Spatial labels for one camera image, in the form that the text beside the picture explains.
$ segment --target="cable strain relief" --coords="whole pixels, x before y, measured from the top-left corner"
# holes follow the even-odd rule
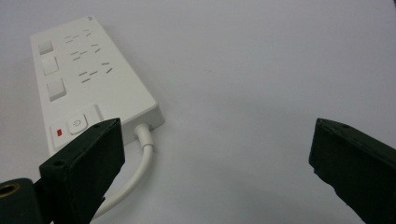
[[[154,141],[152,140],[149,126],[146,123],[137,125],[136,128],[134,128],[134,134],[137,135],[142,148],[147,145],[154,147]]]

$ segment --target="power strip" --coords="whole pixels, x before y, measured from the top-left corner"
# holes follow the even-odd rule
[[[120,118],[124,144],[134,128],[164,123],[161,110],[94,16],[31,36],[44,125],[53,155],[97,122]]]

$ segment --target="white surface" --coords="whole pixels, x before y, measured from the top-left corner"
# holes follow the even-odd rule
[[[41,55],[46,41],[53,51]],[[155,129],[163,124],[157,102],[94,16],[33,34],[31,44],[51,155],[82,130],[70,130],[69,124],[70,134],[58,136],[54,132],[59,129],[50,127],[62,126],[74,116],[89,117],[78,113],[87,105],[93,105],[97,114],[86,125],[120,118],[125,144],[134,140],[137,125],[147,123]]]
[[[0,181],[48,157],[29,35],[90,14],[166,118],[146,178],[93,223],[362,223],[308,154],[318,117],[396,147],[391,0],[3,1]]]

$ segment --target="power cord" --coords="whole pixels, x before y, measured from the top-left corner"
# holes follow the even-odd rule
[[[149,164],[151,162],[152,157],[152,150],[154,148],[154,142],[152,141],[151,133],[149,131],[149,126],[147,124],[139,124],[135,129],[134,133],[137,135],[139,139],[140,146],[143,149],[143,158],[140,162],[139,167],[137,168],[134,175],[125,184],[125,186],[117,193],[111,195],[110,197],[106,198],[106,200],[102,203],[99,209],[96,211],[95,216],[93,219],[101,216],[102,214],[106,213],[118,203],[120,203],[124,198],[128,196],[129,193],[136,188],[137,184],[142,179],[143,175],[149,168]]]

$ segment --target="bolt hole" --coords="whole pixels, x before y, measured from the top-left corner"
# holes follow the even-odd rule
[[[19,184],[10,184],[5,185],[0,188],[0,198],[7,197],[10,194],[13,194],[20,188]]]
[[[64,165],[64,161],[56,161],[55,163],[53,163],[54,166],[63,166]]]

